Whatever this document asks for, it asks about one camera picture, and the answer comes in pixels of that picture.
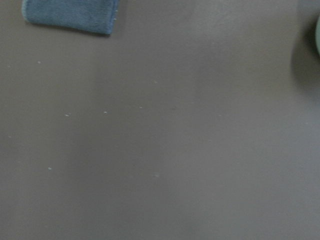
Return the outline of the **green bowl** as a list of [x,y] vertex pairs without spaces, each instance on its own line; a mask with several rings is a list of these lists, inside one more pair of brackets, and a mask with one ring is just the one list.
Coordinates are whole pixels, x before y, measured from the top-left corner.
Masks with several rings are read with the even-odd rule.
[[318,17],[316,21],[316,27],[315,27],[315,45],[318,54],[320,55],[320,16]]

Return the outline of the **grey folded cloth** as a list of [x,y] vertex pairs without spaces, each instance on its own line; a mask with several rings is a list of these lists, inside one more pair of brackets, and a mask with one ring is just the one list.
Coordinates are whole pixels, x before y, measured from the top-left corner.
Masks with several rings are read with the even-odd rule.
[[32,24],[110,35],[118,0],[24,0],[23,18]]

